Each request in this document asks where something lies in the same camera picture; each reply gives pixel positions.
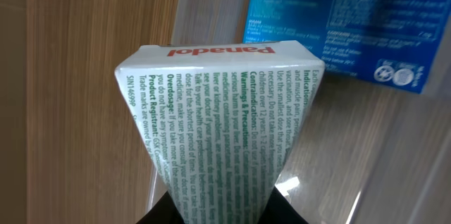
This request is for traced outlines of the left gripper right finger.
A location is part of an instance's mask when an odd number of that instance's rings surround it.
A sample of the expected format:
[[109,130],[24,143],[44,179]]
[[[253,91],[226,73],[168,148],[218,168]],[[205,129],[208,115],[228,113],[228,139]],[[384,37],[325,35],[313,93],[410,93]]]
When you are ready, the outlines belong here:
[[259,219],[259,224],[309,224],[290,205],[287,199],[273,188],[269,200]]

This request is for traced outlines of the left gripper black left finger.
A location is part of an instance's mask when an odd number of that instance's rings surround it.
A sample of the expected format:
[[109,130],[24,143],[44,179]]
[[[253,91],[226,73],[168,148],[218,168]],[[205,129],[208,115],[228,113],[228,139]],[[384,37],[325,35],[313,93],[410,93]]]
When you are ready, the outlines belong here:
[[184,224],[168,192],[136,224]]

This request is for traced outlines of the clear plastic container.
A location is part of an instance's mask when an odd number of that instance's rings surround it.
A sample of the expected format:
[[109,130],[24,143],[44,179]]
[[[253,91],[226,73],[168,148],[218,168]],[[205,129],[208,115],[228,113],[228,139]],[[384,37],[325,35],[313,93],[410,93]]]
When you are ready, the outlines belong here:
[[[249,0],[168,0],[162,44],[242,41]],[[309,223],[450,222],[450,33],[422,94],[327,74],[278,178]]]

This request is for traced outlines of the white green Panadol box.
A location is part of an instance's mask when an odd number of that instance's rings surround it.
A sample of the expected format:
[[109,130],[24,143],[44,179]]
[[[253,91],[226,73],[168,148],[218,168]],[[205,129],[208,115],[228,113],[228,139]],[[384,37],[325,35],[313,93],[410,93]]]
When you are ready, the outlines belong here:
[[323,77],[296,41],[145,45],[115,69],[186,223],[256,223]]

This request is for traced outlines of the blue Vicks lozenge box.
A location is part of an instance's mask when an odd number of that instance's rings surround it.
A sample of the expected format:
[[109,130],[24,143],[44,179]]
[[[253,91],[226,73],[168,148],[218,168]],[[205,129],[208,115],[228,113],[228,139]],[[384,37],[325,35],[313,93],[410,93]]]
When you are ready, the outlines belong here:
[[329,72],[420,93],[450,0],[250,0],[244,41],[295,40]]

